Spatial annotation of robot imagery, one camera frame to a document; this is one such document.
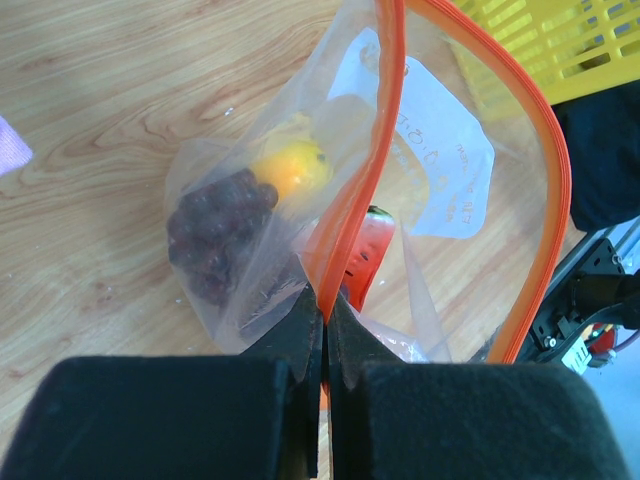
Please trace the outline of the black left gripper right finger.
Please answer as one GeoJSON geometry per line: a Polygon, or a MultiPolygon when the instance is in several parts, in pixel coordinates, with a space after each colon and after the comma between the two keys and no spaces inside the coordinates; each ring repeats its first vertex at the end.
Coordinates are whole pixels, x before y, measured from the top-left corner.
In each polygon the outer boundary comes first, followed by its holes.
{"type": "Polygon", "coordinates": [[[336,479],[627,479],[588,384],[562,366],[406,363],[338,300],[325,328],[336,479]]]}

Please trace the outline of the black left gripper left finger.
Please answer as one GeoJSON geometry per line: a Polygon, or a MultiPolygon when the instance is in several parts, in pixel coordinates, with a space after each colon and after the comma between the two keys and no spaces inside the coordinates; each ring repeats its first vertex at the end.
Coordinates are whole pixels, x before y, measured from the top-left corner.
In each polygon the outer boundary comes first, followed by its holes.
{"type": "Polygon", "coordinates": [[[5,479],[311,479],[322,317],[310,288],[228,356],[59,362],[29,402],[5,479]]]}

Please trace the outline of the dark grape bunch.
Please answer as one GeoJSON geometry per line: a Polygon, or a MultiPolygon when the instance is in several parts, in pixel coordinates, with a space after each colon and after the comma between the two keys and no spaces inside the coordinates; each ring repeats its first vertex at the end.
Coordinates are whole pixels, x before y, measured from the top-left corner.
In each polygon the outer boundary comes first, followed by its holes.
{"type": "Polygon", "coordinates": [[[278,200],[248,168],[180,198],[166,224],[168,258],[196,297],[227,305],[278,200]]]}

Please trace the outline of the yellow green mango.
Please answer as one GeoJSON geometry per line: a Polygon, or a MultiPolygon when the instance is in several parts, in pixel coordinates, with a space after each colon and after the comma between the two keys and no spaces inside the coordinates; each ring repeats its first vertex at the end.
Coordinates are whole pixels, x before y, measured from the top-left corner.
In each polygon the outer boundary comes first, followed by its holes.
{"type": "Polygon", "coordinates": [[[248,144],[249,169],[258,183],[272,185],[279,200],[324,188],[333,177],[326,152],[312,135],[312,121],[293,114],[248,144]]]}

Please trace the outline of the clear zip bag orange zipper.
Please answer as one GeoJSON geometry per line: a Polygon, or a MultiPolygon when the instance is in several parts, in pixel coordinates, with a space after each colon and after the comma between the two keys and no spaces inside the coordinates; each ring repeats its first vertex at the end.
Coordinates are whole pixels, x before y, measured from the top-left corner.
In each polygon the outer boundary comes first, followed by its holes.
{"type": "Polygon", "coordinates": [[[214,344],[247,350],[314,293],[295,236],[332,205],[361,204],[396,228],[362,310],[338,297],[359,322],[406,361],[514,362],[571,197],[561,128],[524,68],[450,1],[347,1],[238,139],[180,147],[167,221],[185,194],[249,169],[248,144],[297,112],[333,166],[328,184],[278,200],[226,306],[171,264],[214,344]]]}

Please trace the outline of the watermelon slice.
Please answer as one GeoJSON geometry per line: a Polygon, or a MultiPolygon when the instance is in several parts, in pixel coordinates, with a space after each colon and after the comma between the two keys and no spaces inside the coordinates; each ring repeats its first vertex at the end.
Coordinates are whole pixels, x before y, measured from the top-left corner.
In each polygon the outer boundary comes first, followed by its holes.
{"type": "Polygon", "coordinates": [[[294,249],[325,323],[341,295],[362,310],[395,228],[391,214],[378,206],[332,205],[295,236],[294,249]]]}

